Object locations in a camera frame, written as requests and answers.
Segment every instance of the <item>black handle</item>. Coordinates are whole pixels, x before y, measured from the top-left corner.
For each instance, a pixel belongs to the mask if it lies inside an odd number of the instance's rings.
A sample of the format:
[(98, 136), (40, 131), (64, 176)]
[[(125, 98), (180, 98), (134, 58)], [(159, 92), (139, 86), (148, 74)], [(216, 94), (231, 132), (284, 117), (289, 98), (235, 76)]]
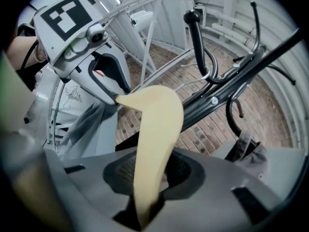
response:
[(195, 10), (188, 10), (184, 14), (183, 19), (186, 24), (188, 24), (191, 32), (192, 43), (194, 47), (195, 57), (197, 59), (198, 69), (201, 72), (202, 76), (205, 76), (207, 74), (207, 71), (205, 68), (204, 45), (201, 30), (199, 28), (201, 15)]

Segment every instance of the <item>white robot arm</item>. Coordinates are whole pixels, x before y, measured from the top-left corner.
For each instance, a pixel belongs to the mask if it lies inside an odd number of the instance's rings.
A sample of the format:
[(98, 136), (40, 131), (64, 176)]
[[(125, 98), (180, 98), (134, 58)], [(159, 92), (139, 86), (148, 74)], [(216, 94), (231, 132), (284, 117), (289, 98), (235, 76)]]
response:
[[(60, 0), (34, 16), (36, 35), (63, 82), (73, 80), (104, 103), (116, 104), (106, 83), (115, 80), (129, 93), (130, 75), (123, 53), (112, 43), (103, 17), (88, 0)], [(108, 78), (99, 80), (94, 71)]]

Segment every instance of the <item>gray plastic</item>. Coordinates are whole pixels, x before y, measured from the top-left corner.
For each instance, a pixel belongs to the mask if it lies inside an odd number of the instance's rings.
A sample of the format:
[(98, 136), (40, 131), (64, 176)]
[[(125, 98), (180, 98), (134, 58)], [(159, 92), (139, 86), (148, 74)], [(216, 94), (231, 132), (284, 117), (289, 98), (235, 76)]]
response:
[[(64, 161), (62, 164), (64, 167), (82, 164), (86, 168), (69, 175), (72, 183), (96, 210), (112, 219), (125, 209), (128, 196), (116, 194), (111, 190), (103, 180), (103, 170), (110, 162), (135, 150), (136, 148), (131, 148), (104, 156)], [(145, 229), (147, 232), (249, 229), (251, 222), (231, 192), (234, 187), (246, 186), (269, 211), (281, 202), (262, 182), (228, 161), (201, 157), (200, 154), (182, 149), (174, 149), (174, 151), (199, 162), (205, 169), (206, 180), (190, 198), (166, 201), (164, 207)], [(47, 152), (47, 154), (52, 156), (54, 153)], [(57, 182), (55, 178), (56, 187), (64, 184), (67, 185), (67, 183)], [(75, 215), (75, 219), (85, 219), (78, 212)], [(110, 222), (109, 226), (118, 228), (117, 222)]]

